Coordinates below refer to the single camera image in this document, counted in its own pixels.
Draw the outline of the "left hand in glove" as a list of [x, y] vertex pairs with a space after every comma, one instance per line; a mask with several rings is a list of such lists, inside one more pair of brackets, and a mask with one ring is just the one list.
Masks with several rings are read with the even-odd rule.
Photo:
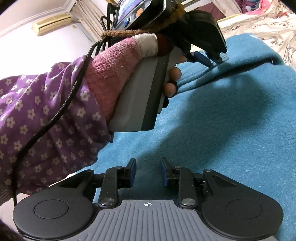
[[111, 120], [117, 99], [140, 61], [166, 56], [173, 47], [162, 35], [144, 33], [116, 43], [91, 60], [84, 79], [106, 122]]

